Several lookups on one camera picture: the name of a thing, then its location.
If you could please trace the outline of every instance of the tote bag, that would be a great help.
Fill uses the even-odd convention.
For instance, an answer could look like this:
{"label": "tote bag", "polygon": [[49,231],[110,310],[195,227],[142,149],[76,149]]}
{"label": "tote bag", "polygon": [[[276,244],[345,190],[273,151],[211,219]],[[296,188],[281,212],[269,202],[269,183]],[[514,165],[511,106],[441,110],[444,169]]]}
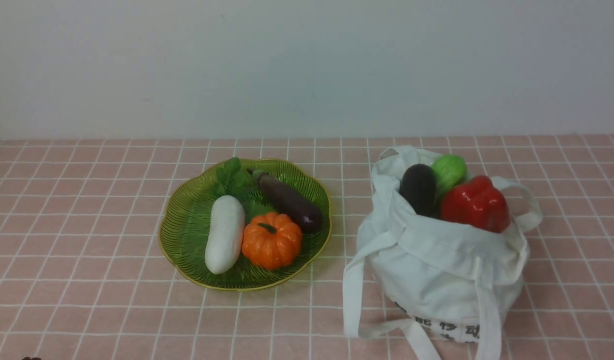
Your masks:
{"label": "tote bag", "polygon": [[[492,177],[500,191],[520,189],[529,212],[501,234],[421,216],[400,196],[405,170],[431,165],[439,153],[396,146],[371,169],[373,210],[358,229],[357,253],[343,275],[345,335],[375,338],[400,328],[419,360],[440,360],[425,330],[456,342],[480,343],[476,360],[498,360],[502,324],[522,291],[529,256],[523,233],[542,212],[524,186]],[[409,315],[360,328],[364,266],[385,295]]]}

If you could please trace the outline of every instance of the dark eggplant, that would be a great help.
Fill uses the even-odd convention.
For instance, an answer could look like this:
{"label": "dark eggplant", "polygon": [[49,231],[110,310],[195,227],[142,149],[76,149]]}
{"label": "dark eggplant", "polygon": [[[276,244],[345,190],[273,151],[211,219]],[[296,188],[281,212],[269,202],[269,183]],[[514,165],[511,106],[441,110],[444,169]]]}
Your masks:
{"label": "dark eggplant", "polygon": [[437,185],[430,166],[415,164],[405,171],[400,182],[400,194],[418,215],[432,217]]}
{"label": "dark eggplant", "polygon": [[322,228],[322,212],[315,203],[307,200],[292,187],[263,170],[248,168],[257,187],[266,200],[280,214],[287,214],[305,234],[313,234]]}

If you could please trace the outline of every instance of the red bell pepper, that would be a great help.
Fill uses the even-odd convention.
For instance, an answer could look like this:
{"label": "red bell pepper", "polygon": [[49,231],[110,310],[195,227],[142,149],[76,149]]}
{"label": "red bell pepper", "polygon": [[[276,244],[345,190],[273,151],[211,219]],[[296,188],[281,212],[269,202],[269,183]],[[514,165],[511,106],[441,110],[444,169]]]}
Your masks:
{"label": "red bell pepper", "polygon": [[453,187],[444,195],[441,219],[493,233],[503,232],[511,223],[505,196],[484,175]]}

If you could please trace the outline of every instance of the pumpkin stem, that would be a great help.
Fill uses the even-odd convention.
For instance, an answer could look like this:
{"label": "pumpkin stem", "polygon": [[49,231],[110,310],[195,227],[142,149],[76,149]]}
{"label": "pumpkin stem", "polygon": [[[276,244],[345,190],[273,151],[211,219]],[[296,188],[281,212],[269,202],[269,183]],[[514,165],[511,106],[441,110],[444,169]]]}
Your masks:
{"label": "pumpkin stem", "polygon": [[269,225],[268,223],[259,222],[258,226],[265,228],[269,233],[275,234],[275,227]]}

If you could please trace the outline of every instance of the white gourd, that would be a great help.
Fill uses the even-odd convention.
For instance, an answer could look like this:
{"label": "white gourd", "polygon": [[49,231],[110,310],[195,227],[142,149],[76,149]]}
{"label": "white gourd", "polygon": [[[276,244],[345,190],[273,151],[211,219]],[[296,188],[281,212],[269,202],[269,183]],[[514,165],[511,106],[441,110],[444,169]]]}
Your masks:
{"label": "white gourd", "polygon": [[222,274],[236,264],[245,229],[245,209],[240,201],[228,194],[221,196],[211,207],[209,239],[204,262],[213,274]]}

